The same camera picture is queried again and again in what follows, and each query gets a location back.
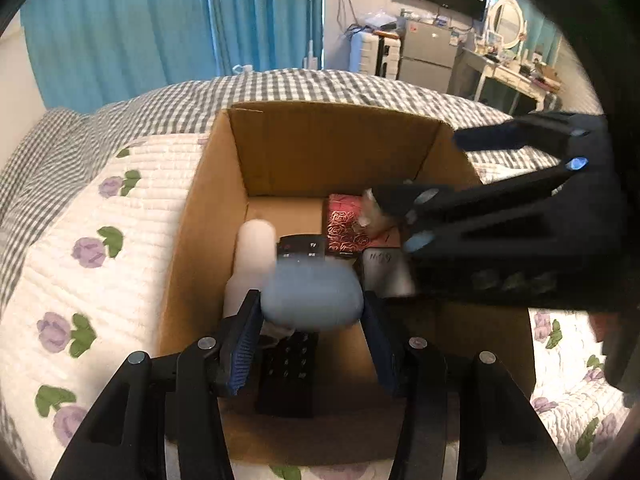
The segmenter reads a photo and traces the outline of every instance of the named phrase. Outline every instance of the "curtain fold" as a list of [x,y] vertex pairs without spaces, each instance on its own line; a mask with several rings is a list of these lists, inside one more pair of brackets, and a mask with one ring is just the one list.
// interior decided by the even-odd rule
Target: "curtain fold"
[[555,23],[548,20],[531,0],[516,0],[522,9],[524,19],[527,20],[527,40],[524,48],[530,53],[536,50],[542,52],[542,59],[547,64],[554,62],[561,33]]
[[27,0],[20,18],[49,108],[92,112],[218,74],[201,0]]
[[255,70],[302,67],[309,40],[322,51],[322,0],[205,0],[220,75],[236,65]]

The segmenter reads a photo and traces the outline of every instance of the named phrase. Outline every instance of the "checkered blanket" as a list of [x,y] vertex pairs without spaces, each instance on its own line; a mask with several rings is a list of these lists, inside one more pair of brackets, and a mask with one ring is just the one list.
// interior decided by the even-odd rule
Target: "checkered blanket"
[[[83,115],[57,108],[31,130],[0,174],[0,319],[20,277],[25,251],[91,182],[117,150],[138,137],[203,134],[235,102],[306,100],[392,108],[432,116],[453,128],[509,117],[463,98],[399,81],[338,71],[275,70],[189,81]],[[532,148],[477,152],[471,161],[535,170],[555,159]],[[14,424],[0,402],[0,434],[28,468]]]

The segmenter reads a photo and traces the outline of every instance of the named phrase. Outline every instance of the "vanity table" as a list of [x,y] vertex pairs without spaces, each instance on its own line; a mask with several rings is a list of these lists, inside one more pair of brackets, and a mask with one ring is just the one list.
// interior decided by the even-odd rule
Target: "vanity table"
[[514,72],[513,70],[491,61],[480,54],[475,54],[471,50],[462,46],[458,49],[456,60],[453,65],[451,80],[449,83],[449,94],[461,94],[462,85],[469,69],[480,73],[480,80],[476,86],[476,92],[473,97],[474,101],[477,102],[480,100],[484,83],[487,78],[492,78],[516,91],[516,95],[513,98],[511,108],[509,110],[510,115],[513,114],[515,107],[518,105],[520,94],[524,94],[536,101],[536,111],[541,111],[544,108],[546,96],[545,89],[535,85],[529,78],[524,77],[522,74]]

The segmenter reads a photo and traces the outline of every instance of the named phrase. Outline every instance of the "red packaging with rose design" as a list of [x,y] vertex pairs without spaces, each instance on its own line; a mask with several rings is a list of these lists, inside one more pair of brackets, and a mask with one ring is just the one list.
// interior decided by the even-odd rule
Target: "red packaging with rose design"
[[392,228],[371,240],[358,224],[362,197],[331,194],[327,205],[327,251],[351,258],[367,247],[400,247],[400,233]]

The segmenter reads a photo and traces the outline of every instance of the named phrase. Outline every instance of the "gray refrigerator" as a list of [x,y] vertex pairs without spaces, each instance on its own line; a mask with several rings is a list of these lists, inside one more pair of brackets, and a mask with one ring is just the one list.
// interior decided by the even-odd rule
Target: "gray refrigerator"
[[408,20],[398,79],[446,93],[458,49],[450,38],[448,28]]

